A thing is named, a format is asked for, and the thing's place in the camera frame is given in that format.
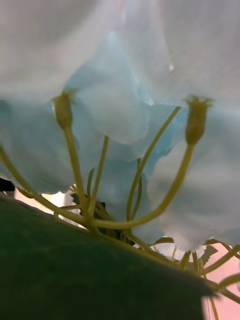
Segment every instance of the dark green leaf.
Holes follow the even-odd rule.
[[[204,281],[0,196],[4,320],[202,320]]]

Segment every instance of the green leaf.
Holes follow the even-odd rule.
[[[4,320],[202,320],[203,280],[0,196]]]

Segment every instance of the light blue flower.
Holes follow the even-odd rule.
[[[90,170],[98,167],[105,135],[110,138],[106,166],[110,161],[123,161],[122,167],[128,166],[128,162],[134,162],[135,167],[136,160],[145,154],[174,109],[147,103],[148,93],[133,74],[113,33],[70,78],[65,90],[77,90],[72,98],[72,130],[84,183]],[[39,193],[66,192],[74,178],[53,104],[2,102],[1,110],[8,115],[7,121],[2,120],[1,141],[18,172]],[[156,145],[151,163],[169,151],[174,133],[183,128],[186,115],[183,110],[171,123]],[[6,170],[2,169],[2,175],[12,179]],[[127,169],[124,179],[130,179]]]
[[[80,8],[77,2],[72,3]],[[14,60],[18,50],[6,58],[9,48],[13,54],[18,42],[12,42],[12,27],[9,38],[5,33],[3,40],[11,42],[10,46],[3,45],[0,57],[3,54],[7,62],[16,62],[9,69],[10,82],[7,69],[0,73],[5,75],[0,75],[0,94],[6,100],[0,104],[0,141],[10,160],[39,193],[64,192],[74,183],[64,135],[50,101],[63,89],[76,90],[71,101],[72,130],[84,191],[108,135],[97,199],[106,203],[114,219],[123,221],[137,159],[143,157],[173,109],[183,106],[142,173],[142,199],[136,218],[143,217],[161,203],[180,165],[188,111],[183,98],[212,98],[215,108],[207,114],[205,133],[193,152],[179,193],[162,216],[134,228],[133,233],[148,244],[166,234],[184,251],[194,250],[213,237],[230,245],[240,244],[239,1],[128,0],[122,24],[103,42],[96,41],[95,36],[102,38],[116,17],[119,23],[121,1],[116,9],[111,1],[99,1],[97,7],[91,7],[93,4],[85,7],[89,16],[86,14],[86,25],[80,23],[83,33],[78,23],[71,24],[69,37],[60,28],[56,42],[51,42],[52,31],[48,41],[38,44],[39,51],[33,51],[32,59],[28,54],[37,29],[29,38],[25,33],[26,42],[19,51],[22,64],[18,58]],[[98,16],[93,28],[91,23]],[[93,41],[86,37],[88,32],[94,32]],[[0,175],[12,178],[3,164]]]
[[[210,109],[183,185],[159,223],[184,251],[214,238],[240,244],[240,110]],[[169,190],[186,148],[184,134],[148,180],[155,209]]]

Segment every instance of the flower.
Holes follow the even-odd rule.
[[[16,23],[22,27],[21,43],[13,42],[13,27],[6,22],[0,141],[17,171],[38,193],[66,192],[74,183],[64,133],[53,110],[53,98],[69,93],[84,192],[107,135],[97,199],[106,203],[116,221],[124,221],[137,160],[175,107],[183,106],[142,172],[135,216],[141,218],[160,205],[183,157],[188,113],[183,99],[210,98],[214,107],[207,111],[205,131],[179,192],[161,216],[132,232],[150,245],[165,234],[183,251],[194,251],[211,238],[239,244],[239,6],[235,0],[204,5],[197,0],[129,0],[123,18],[122,1],[114,6],[107,0],[71,1],[57,11],[53,5],[49,13],[43,4],[39,20],[33,20],[29,13],[37,14],[32,5],[27,15],[21,11],[26,25],[32,24],[31,32],[20,20],[13,23],[14,30]],[[10,14],[6,8],[3,12]],[[84,19],[70,15],[74,11],[77,17],[82,9]],[[68,18],[62,24],[56,18],[61,12],[66,17],[69,13],[69,26]],[[43,17],[46,25],[40,24],[39,30]],[[52,33],[46,34],[51,24]],[[18,56],[22,63],[15,60]],[[3,163],[0,175],[18,184]]]

